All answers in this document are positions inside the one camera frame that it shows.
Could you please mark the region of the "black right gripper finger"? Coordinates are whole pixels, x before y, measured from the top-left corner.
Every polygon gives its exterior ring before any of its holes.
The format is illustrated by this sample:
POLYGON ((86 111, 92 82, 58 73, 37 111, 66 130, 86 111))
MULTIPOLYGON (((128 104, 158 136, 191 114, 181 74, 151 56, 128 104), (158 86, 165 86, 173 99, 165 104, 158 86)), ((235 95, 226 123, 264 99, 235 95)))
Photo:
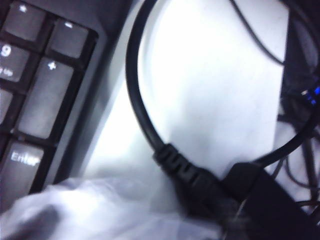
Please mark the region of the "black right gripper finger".
POLYGON ((222 183, 268 239, 313 239, 313 220, 262 167, 236 163, 222 183))

